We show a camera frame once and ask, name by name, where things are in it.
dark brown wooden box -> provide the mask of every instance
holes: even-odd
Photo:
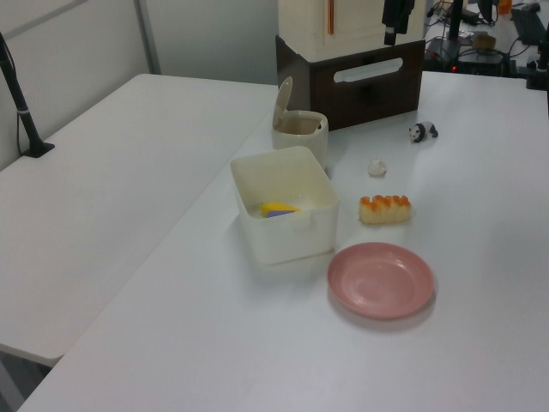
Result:
[[[276,36],[276,65],[279,86],[293,77],[288,110],[320,112],[329,129],[370,122],[417,110],[425,41],[386,47],[310,63]],[[334,74],[366,64],[402,58],[399,71],[356,82],[335,82]]]

panda figurine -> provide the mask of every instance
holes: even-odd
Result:
[[[431,122],[417,123],[413,127],[409,128],[409,130],[412,143],[419,143],[427,136],[438,136],[437,129],[435,129],[435,125]]]

pink plate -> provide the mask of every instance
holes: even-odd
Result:
[[[417,311],[434,289],[425,261],[389,243],[360,243],[337,253],[328,268],[328,284],[350,310],[379,319]]]

white box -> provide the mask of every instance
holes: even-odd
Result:
[[[425,0],[416,0],[406,34],[396,44],[422,40]],[[278,0],[279,36],[310,63],[383,47],[384,0],[333,0],[333,33],[329,33],[330,0]]]
[[[333,249],[339,197],[308,148],[235,159],[231,171],[240,219],[259,262],[277,264]],[[265,218],[260,206],[266,202],[301,211]]]

white cup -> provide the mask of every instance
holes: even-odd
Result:
[[[272,130],[273,148],[308,148],[324,169],[328,156],[328,119],[318,112],[286,110],[292,84],[292,78],[288,77],[282,83],[276,99]]]

